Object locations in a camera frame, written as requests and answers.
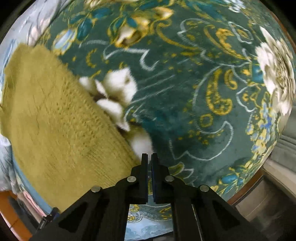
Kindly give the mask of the teal floral plush blanket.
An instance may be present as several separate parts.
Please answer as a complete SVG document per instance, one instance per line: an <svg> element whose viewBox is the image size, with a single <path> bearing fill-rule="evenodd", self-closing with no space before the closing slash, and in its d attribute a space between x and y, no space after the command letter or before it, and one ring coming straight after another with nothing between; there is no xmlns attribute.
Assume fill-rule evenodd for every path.
<svg viewBox="0 0 296 241"><path fill-rule="evenodd" d="M280 135L295 53L262 1L73 1L38 43L82 79L134 151L231 199Z"/></svg>

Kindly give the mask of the olive green knit sweater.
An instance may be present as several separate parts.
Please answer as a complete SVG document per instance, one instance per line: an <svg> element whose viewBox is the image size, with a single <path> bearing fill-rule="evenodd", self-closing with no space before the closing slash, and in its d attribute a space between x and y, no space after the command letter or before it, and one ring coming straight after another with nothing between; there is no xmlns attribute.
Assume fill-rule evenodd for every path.
<svg viewBox="0 0 296 241"><path fill-rule="evenodd" d="M64 211L92 186L111 187L139 163L77 77L44 46L18 45L4 78L1 134L51 207Z"/></svg>

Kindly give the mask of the grey floral pillow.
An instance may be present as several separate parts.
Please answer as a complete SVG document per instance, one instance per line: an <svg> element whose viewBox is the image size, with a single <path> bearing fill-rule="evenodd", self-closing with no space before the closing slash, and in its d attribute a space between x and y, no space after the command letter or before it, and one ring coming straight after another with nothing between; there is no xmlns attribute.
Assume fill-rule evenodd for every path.
<svg viewBox="0 0 296 241"><path fill-rule="evenodd" d="M4 69L21 43L34 45L70 1L1 1L1 92ZM13 165L11 142L1 135L1 191L20 192Z"/></svg>

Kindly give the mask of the orange wooden bed frame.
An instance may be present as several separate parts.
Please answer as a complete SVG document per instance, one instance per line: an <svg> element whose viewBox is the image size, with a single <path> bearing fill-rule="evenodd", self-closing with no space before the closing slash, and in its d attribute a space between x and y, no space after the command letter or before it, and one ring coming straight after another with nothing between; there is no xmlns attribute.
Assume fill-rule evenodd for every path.
<svg viewBox="0 0 296 241"><path fill-rule="evenodd" d="M148 171L148 186L152 185L152 172ZM60 214L56 209L42 219L40 225L30 232L22 222L22 219L17 216L10 202L13 197L10 194L1 196L1 203L4 207L1 209L1 240L31 240L31 237L37 233L46 224L57 218Z"/></svg>

